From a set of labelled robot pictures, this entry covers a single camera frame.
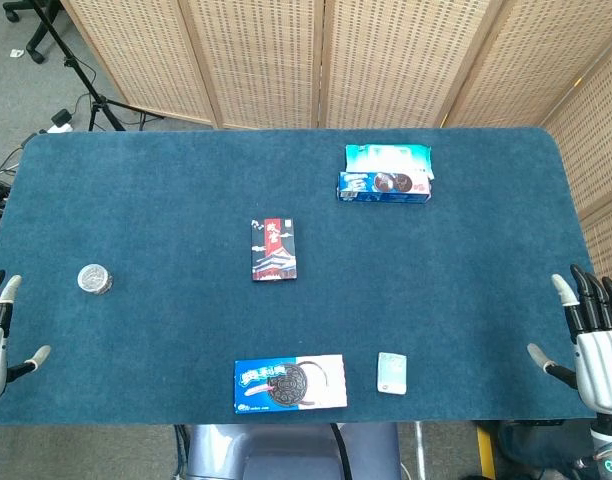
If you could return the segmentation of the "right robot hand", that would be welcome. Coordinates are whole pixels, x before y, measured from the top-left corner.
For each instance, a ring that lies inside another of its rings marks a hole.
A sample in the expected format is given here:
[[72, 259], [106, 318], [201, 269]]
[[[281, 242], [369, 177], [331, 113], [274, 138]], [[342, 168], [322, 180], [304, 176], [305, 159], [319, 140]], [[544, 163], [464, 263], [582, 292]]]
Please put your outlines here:
[[612, 415], [612, 279], [597, 278], [577, 264], [570, 271], [575, 287], [559, 274], [551, 281], [564, 309], [575, 368], [557, 364], [534, 343], [527, 351], [544, 373], [577, 391], [586, 407]]

